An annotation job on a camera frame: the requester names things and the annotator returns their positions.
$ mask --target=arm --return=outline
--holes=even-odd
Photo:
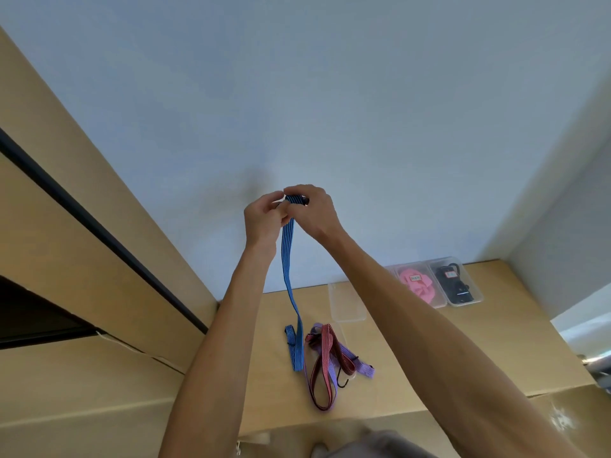
[[[309,197],[307,206],[289,206],[289,216],[346,273],[412,387],[463,458],[582,457],[465,334],[348,236],[324,190],[298,185],[285,193]]]
[[[231,283],[180,387],[160,458],[232,455],[246,394],[256,313],[280,227],[288,221],[281,191],[244,210],[246,248]]]

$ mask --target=red striped strap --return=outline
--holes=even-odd
[[[319,410],[325,412],[333,406],[333,402],[335,401],[335,397],[337,395],[337,392],[334,392],[334,389],[331,387],[335,380],[331,380],[329,378],[329,364],[332,363],[330,355],[333,354],[335,359],[340,364],[340,369],[343,370],[348,376],[352,376],[355,373],[355,363],[341,351],[340,342],[337,340],[335,332],[330,324],[322,325],[320,328],[320,333],[309,333],[305,337],[305,341],[314,349],[316,349],[317,346],[320,346],[320,355],[314,363],[312,374],[310,375],[310,380],[308,382],[308,387],[310,389],[310,396],[312,397],[314,404]],[[314,386],[316,385],[318,372],[321,369],[323,371],[323,378],[325,379],[327,395],[329,398],[326,406],[319,405],[316,401],[316,396],[314,395]]]

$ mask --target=floor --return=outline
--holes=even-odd
[[[531,399],[539,411],[589,458],[611,456],[611,397],[586,386]],[[271,433],[269,445],[241,444],[241,458],[307,458],[312,445],[325,442],[330,449],[358,439],[370,430],[393,429],[436,454],[458,458],[446,435],[428,412],[407,413],[367,421],[328,421],[314,426],[290,427]]]

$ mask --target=pink item in plastic box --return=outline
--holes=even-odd
[[[431,303],[435,297],[435,288],[432,285],[432,279],[424,273],[420,273],[413,268],[405,269],[399,275],[399,279],[407,285],[414,294],[424,300],[426,303]]]

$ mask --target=transparent plastic container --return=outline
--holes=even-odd
[[[367,318],[365,304],[350,281],[329,283],[327,287],[329,288],[329,304],[333,321],[350,323]]]
[[[393,265],[387,269],[431,307],[439,308],[447,305],[446,295],[426,262]]]
[[[481,291],[456,257],[426,261],[447,302],[454,307],[484,300]]]

